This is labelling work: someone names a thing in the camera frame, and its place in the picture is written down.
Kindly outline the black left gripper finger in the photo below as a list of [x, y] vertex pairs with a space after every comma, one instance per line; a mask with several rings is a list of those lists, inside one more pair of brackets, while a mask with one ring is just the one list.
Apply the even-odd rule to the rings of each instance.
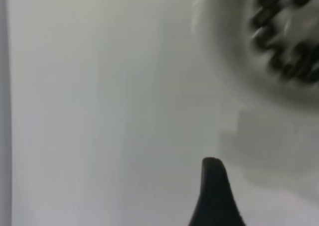
[[223, 162], [214, 157], [202, 160], [199, 198], [190, 226], [244, 226]]

